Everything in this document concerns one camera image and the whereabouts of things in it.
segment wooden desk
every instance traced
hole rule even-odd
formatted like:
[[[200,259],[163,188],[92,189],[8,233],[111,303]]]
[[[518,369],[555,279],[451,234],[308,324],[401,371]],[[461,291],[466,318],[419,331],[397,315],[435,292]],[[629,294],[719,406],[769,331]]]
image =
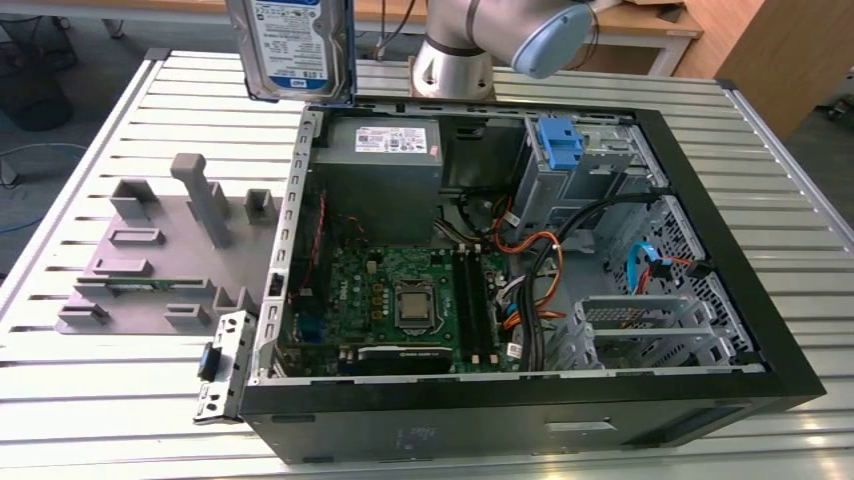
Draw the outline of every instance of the wooden desk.
[[[709,34],[675,74],[735,82],[787,138],[854,63],[852,0],[686,0]]]
[[[394,30],[410,0],[387,0],[386,28]],[[356,29],[379,31],[381,0],[356,0]],[[4,0],[0,12],[102,19],[155,20],[227,24],[224,0]],[[655,16],[657,9],[622,4],[599,14],[599,45],[645,47],[659,50],[650,75],[669,76],[682,59],[691,39],[703,30],[687,13],[678,23]],[[427,9],[417,0],[403,33],[425,33]]]

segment motherboard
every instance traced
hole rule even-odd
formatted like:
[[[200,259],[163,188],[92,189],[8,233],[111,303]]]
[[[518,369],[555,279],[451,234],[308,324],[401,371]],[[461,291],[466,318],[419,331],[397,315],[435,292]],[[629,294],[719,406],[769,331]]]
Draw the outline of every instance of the motherboard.
[[[299,358],[295,373],[359,374],[354,365],[371,365],[373,359],[378,367],[399,366],[409,373],[501,371],[493,299],[506,283],[502,254],[347,248],[335,251],[331,270],[323,315],[300,313],[302,341],[280,345],[286,358]],[[401,361],[402,356],[421,358]]]

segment power supply label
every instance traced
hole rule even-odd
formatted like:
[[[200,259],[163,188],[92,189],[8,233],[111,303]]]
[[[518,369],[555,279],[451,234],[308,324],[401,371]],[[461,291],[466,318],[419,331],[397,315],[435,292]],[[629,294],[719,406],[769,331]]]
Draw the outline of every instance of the power supply label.
[[[314,29],[320,0],[252,0],[260,57],[267,76],[282,87],[326,85],[327,52]]]
[[[356,152],[427,153],[427,129],[398,127],[359,127]]]

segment metal bracket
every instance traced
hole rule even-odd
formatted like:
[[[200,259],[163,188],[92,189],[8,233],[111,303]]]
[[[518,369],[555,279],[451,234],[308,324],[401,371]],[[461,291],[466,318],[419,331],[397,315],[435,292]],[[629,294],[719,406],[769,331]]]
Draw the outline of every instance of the metal bracket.
[[[323,113],[306,111],[300,120],[296,143],[294,145],[294,157],[291,159],[291,171],[288,184],[282,202],[282,210],[276,224],[276,236],[267,272],[267,284],[262,298],[259,315],[259,335],[255,339],[255,352],[252,356],[251,374],[248,383],[259,385],[270,377],[274,366],[276,341],[282,328],[291,331],[294,315],[290,311],[287,299],[287,285],[291,274],[291,258],[294,242],[296,238],[296,221],[303,202],[303,190],[306,188],[306,176],[308,174],[308,162],[311,159],[312,139],[320,134],[323,127]]]
[[[238,416],[243,387],[250,372],[256,318],[246,311],[219,318],[214,341],[207,344],[199,364],[202,390],[192,422],[243,423]]]

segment cpu socket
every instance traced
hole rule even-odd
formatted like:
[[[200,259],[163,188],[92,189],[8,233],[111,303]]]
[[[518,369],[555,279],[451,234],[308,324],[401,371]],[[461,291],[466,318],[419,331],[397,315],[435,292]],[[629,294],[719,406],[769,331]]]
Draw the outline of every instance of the cpu socket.
[[[429,280],[395,283],[395,326],[407,335],[423,335],[435,326],[434,284]]]

